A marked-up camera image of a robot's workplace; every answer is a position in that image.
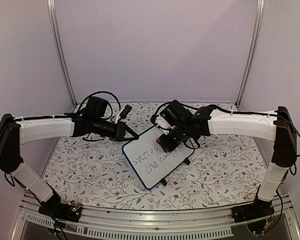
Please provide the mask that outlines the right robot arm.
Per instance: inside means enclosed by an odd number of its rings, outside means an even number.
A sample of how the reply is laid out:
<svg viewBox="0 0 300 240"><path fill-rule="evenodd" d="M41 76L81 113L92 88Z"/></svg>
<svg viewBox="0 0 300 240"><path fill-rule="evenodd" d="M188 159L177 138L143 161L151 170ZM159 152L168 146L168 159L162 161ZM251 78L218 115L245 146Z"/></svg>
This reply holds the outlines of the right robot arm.
<svg viewBox="0 0 300 240"><path fill-rule="evenodd" d="M196 108L191 113L189 106L173 100L159 106L150 121L163 131L156 142L166 153L190 139L196 142L200 137L211 135L239 135L272 141L271 161L253 202L233 207L231 213L235 223L274 214L273 197L300 157L297 153L300 133L286 107L253 112L226 110L210 104Z"/></svg>

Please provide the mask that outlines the small blue-framed whiteboard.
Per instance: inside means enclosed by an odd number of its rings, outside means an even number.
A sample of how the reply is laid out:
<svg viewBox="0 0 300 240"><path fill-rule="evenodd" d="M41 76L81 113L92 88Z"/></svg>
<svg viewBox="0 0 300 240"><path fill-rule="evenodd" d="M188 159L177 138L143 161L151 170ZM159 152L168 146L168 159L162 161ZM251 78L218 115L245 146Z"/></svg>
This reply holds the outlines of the small blue-framed whiteboard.
<svg viewBox="0 0 300 240"><path fill-rule="evenodd" d="M128 160L133 171L147 190L158 183L166 184L165 178L176 170L194 151L183 143L172 152L164 152L157 143L163 131L152 126L122 146L122 153Z"/></svg>

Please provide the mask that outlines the red whiteboard eraser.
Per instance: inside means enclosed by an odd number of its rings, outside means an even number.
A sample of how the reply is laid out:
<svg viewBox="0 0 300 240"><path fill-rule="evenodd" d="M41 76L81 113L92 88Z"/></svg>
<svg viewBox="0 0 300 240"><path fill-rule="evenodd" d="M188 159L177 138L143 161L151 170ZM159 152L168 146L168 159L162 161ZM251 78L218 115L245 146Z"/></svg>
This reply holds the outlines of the red whiteboard eraser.
<svg viewBox="0 0 300 240"><path fill-rule="evenodd" d="M167 147L167 145L165 144L165 142L161 138L158 138L156 140L156 142L160 145L160 147L164 150L165 153L170 152L169 148Z"/></svg>

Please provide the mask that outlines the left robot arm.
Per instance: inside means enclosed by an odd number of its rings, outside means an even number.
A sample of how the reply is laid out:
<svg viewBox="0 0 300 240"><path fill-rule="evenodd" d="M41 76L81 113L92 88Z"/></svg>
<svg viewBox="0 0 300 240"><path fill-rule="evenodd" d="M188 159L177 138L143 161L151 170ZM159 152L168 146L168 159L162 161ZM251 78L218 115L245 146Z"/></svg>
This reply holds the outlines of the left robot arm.
<svg viewBox="0 0 300 240"><path fill-rule="evenodd" d="M110 116L105 117L111 104L98 97L99 94L97 91L88 95L75 112L32 117L14 117L6 113L0 120L0 170L12 187L20 185L30 192L40 205L38 212L53 221L79 222L82 205L75 201L62 202L59 194L24 163L20 146L37 140L89 134L114 142L138 140L139 135L123 122L131 106L120 107L115 121L111 121Z"/></svg>

